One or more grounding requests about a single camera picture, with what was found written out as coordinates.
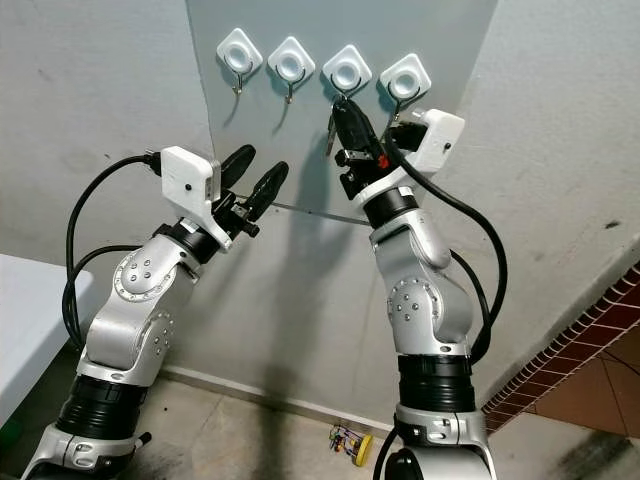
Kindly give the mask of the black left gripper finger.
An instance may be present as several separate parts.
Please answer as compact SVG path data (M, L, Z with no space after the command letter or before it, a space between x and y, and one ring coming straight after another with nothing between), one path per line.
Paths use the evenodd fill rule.
M243 177L256 155L256 147L246 143L230 154L220 166L221 188L229 189Z
M247 210L247 214L265 214L265 211L273 205L288 174L289 165L284 161L271 166L255 184L251 195L244 200L244 209Z

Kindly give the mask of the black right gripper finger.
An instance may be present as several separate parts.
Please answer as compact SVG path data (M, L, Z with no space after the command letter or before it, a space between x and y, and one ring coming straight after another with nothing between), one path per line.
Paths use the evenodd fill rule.
M381 154L378 133L355 101L346 101L346 148L366 154Z
M360 109L351 99L338 99L332 108L335 137L340 150L334 155L337 163L346 163L349 152L360 151Z

